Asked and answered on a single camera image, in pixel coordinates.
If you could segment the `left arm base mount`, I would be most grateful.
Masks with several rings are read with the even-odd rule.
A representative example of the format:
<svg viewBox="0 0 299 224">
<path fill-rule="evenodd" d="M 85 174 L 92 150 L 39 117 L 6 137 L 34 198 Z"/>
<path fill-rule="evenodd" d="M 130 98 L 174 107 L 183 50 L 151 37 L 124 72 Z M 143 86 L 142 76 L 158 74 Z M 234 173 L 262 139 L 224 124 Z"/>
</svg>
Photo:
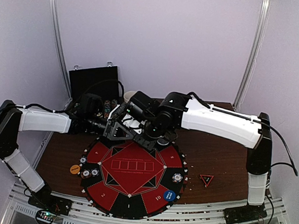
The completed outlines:
<svg viewBox="0 0 299 224">
<path fill-rule="evenodd" d="M 48 210 L 54 214 L 68 215 L 72 206 L 72 200 L 49 193 L 33 193 L 28 199 L 28 204 Z"/>
</svg>

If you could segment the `stack of poker chips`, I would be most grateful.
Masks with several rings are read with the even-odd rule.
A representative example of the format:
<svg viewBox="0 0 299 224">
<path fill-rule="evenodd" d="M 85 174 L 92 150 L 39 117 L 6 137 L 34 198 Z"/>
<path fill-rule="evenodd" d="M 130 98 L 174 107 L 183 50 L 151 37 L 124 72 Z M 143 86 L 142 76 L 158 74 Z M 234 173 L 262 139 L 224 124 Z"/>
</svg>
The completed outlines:
<svg viewBox="0 0 299 224">
<path fill-rule="evenodd" d="M 182 179 L 183 179 L 183 176 L 182 176 L 182 174 L 180 174 L 180 173 L 174 173 L 174 174 L 172 175 L 172 181 L 173 181 L 174 183 L 181 183 L 181 182 L 182 182 Z"/>
</svg>

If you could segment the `poker chip stack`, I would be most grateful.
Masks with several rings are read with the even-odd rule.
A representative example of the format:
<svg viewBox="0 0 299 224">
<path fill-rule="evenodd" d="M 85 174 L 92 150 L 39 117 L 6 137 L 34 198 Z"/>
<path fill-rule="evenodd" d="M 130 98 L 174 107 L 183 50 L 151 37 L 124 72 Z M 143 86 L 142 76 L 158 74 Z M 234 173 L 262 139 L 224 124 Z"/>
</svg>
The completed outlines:
<svg viewBox="0 0 299 224">
<path fill-rule="evenodd" d="M 90 174 L 93 176 L 93 177 L 97 177 L 99 175 L 99 170 L 98 169 L 92 169 Z"/>
<path fill-rule="evenodd" d="M 80 158 L 80 163 L 84 164 L 84 163 L 86 163 L 86 161 L 87 161 L 86 157 L 81 157 Z"/>
<path fill-rule="evenodd" d="M 81 177 L 82 178 L 89 178 L 91 176 L 91 171 L 90 170 L 83 170 L 82 172 L 81 172 Z"/>
</svg>

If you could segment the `blue small blind button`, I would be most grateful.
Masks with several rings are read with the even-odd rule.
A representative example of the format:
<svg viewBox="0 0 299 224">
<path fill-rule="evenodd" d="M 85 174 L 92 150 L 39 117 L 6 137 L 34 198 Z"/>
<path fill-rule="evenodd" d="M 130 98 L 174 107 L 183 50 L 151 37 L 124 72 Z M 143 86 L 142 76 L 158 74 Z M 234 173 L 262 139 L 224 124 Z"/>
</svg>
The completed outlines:
<svg viewBox="0 0 299 224">
<path fill-rule="evenodd" d="M 172 190 L 166 190 L 164 193 L 163 193 L 163 197 L 164 197 L 164 200 L 167 201 L 167 202 L 171 202 L 171 201 L 174 201 L 175 198 L 176 198 L 176 193 Z"/>
</svg>

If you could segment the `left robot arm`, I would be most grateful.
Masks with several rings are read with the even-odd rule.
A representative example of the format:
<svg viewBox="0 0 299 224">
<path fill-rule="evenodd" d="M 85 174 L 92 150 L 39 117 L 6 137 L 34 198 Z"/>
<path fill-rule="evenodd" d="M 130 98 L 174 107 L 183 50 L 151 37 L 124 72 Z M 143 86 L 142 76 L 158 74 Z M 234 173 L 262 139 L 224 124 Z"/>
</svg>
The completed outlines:
<svg viewBox="0 0 299 224">
<path fill-rule="evenodd" d="M 119 104 L 109 112 L 108 118 L 98 117 L 104 112 L 104 104 L 95 94 L 83 95 L 77 104 L 66 110 L 46 108 L 38 103 L 16 105 L 6 100 L 0 106 L 0 159 L 17 175 L 43 208 L 50 209 L 55 200 L 50 186 L 30 165 L 20 151 L 19 132 L 45 131 L 61 134 L 98 133 L 110 140 L 117 139 L 123 131 L 123 139 L 134 139 L 142 133 L 142 125 L 130 114 L 126 104 Z"/>
</svg>

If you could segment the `orange big blind button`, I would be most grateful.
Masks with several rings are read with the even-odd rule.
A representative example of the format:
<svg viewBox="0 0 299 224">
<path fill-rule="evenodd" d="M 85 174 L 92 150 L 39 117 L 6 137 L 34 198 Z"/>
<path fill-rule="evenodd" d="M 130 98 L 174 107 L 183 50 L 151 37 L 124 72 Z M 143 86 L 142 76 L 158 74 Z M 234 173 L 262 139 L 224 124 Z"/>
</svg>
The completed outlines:
<svg viewBox="0 0 299 224">
<path fill-rule="evenodd" d="M 70 167 L 70 173 L 71 174 L 79 174 L 81 171 L 81 167 L 78 164 L 74 164 Z"/>
</svg>

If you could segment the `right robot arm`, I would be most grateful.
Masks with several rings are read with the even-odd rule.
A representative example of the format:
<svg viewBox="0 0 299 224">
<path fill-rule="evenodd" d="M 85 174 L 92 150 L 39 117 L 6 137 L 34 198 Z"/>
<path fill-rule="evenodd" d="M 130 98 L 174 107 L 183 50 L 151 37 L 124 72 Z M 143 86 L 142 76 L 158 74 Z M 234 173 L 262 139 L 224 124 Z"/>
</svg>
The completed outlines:
<svg viewBox="0 0 299 224">
<path fill-rule="evenodd" d="M 272 161 L 268 114 L 239 114 L 208 104 L 194 92 L 171 92 L 158 102 L 138 91 L 127 101 L 125 110 L 132 118 L 145 123 L 143 138 L 147 141 L 184 128 L 226 138 L 247 148 L 248 202 L 242 207 L 241 216 L 252 220 L 260 214 Z"/>
</svg>

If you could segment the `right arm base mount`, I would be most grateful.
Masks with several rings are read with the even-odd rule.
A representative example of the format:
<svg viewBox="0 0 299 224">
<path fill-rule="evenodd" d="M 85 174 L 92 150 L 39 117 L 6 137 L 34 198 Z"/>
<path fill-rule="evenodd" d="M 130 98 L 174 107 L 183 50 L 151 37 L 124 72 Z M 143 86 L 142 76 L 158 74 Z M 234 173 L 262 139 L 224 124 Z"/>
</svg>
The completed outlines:
<svg viewBox="0 0 299 224">
<path fill-rule="evenodd" d="M 259 217 L 267 217 L 265 205 L 245 206 L 226 208 L 223 210 L 226 224 L 244 223 L 247 221 L 258 220 Z"/>
</svg>

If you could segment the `clear dealer button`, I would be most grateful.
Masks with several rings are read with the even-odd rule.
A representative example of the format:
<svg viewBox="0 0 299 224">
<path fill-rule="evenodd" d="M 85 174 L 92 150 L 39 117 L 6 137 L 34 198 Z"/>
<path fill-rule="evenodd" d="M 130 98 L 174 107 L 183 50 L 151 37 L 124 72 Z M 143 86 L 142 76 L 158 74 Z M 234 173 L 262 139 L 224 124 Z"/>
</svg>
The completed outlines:
<svg viewBox="0 0 299 224">
<path fill-rule="evenodd" d="M 165 140 L 165 139 L 163 139 L 163 138 L 159 138 L 158 141 L 157 141 L 157 143 L 158 143 L 159 145 L 161 145 L 161 146 L 165 146 L 165 145 L 169 144 L 169 141 L 168 141 L 168 140 Z"/>
</svg>

